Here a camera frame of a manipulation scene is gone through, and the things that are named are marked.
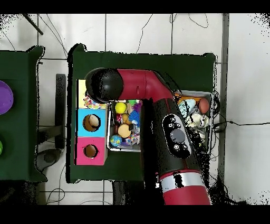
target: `purple plate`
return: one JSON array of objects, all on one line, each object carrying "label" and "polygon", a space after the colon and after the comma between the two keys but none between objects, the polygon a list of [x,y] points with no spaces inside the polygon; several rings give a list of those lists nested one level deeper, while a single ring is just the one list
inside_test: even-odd
[{"label": "purple plate", "polygon": [[13,93],[11,88],[0,81],[0,115],[8,112],[13,104]]}]

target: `blue box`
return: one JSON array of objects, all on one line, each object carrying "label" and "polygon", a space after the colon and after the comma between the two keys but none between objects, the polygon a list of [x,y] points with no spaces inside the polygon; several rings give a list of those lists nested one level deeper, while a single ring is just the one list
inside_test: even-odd
[{"label": "blue box", "polygon": [[[107,131],[106,111],[104,109],[78,109],[78,137],[105,137]],[[83,120],[87,115],[97,115],[101,124],[95,132],[89,132],[83,127]]]}]

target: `green tablecloth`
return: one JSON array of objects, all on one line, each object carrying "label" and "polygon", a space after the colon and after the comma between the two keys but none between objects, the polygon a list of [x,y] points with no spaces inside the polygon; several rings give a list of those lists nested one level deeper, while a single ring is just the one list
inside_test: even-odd
[{"label": "green tablecloth", "polygon": [[140,154],[135,152],[109,151],[104,166],[74,165],[75,112],[76,112],[76,79],[95,68],[149,69],[159,71],[170,83],[172,89],[178,87],[166,75],[169,74],[181,90],[213,91],[213,73],[215,56],[205,55],[155,55],[123,54],[112,52],[86,52],[83,44],[75,45],[69,53],[69,87],[67,92],[67,120],[71,121],[71,148],[67,151],[67,180],[142,180]]},{"label": "green tablecloth", "polygon": [[35,168],[37,143],[36,65],[41,46],[26,52],[0,51],[0,80],[13,91],[14,103],[0,115],[0,180],[46,181]]}]

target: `pink box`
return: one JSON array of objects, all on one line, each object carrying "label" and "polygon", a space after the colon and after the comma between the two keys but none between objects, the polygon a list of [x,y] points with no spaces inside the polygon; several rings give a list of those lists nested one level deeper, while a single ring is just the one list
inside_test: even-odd
[{"label": "pink box", "polygon": [[[89,158],[84,154],[87,145],[94,145],[98,149],[96,157]],[[78,137],[77,143],[77,165],[104,165],[108,155],[105,137]]]}]

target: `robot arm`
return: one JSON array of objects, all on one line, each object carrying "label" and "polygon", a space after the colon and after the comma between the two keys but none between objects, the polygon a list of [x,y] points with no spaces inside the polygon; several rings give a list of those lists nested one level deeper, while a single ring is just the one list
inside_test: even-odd
[{"label": "robot arm", "polygon": [[98,68],[85,79],[89,96],[99,103],[152,99],[152,128],[165,204],[210,204],[173,93],[159,74],[149,70]]}]

